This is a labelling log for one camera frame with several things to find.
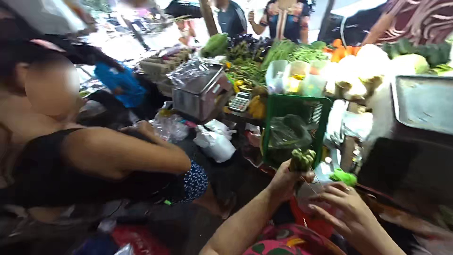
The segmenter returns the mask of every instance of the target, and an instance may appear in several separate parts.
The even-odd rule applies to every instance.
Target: gray shirt
[[[220,11],[218,20],[222,33],[228,33],[229,37],[234,37],[242,32],[247,32],[247,20],[244,11],[239,5],[230,1],[226,11]]]

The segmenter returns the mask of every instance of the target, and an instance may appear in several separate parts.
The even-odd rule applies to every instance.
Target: wooden pole
[[[335,4],[335,0],[328,0],[326,11],[324,12],[324,17],[321,22],[321,28],[319,29],[318,40],[324,39],[327,34],[327,29],[330,25],[330,11],[332,11],[333,5]]]
[[[212,16],[211,7],[207,4],[207,0],[199,0],[200,1],[200,11],[201,15],[204,18],[204,22],[206,23],[207,32],[210,36],[217,34],[217,27],[216,22],[214,21],[214,17]]]

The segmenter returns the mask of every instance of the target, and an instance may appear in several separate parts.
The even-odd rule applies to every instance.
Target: calculator
[[[245,112],[249,106],[252,95],[250,93],[238,92],[233,100],[228,104],[231,110]]]

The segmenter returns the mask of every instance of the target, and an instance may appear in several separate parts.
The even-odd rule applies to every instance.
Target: black tank top
[[[0,190],[0,203],[26,208],[67,206],[116,199],[156,201],[184,197],[183,177],[168,173],[134,171],[121,180],[85,174],[61,155],[64,138],[78,129],[61,130],[30,141],[16,160],[14,183]],[[138,132],[126,132],[151,142]]]

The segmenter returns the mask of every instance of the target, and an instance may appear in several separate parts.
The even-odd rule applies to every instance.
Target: orange carrot
[[[361,48],[362,48],[362,47],[360,47],[360,46],[354,47],[354,50],[352,51],[352,55],[357,56],[357,52],[359,52],[359,50],[360,50]]]
[[[339,46],[332,54],[331,62],[340,62],[342,58],[344,58],[346,55],[346,49],[344,46]]]
[[[341,39],[335,39],[335,40],[332,42],[332,46],[333,46],[333,47],[340,47],[340,46],[343,46],[343,42],[341,41]]]
[[[327,52],[327,53],[332,53],[333,52],[333,49],[329,48],[329,47],[325,47],[323,49],[323,52]]]
[[[353,52],[354,52],[354,47],[352,47],[352,46],[346,47],[346,56],[352,55]]]

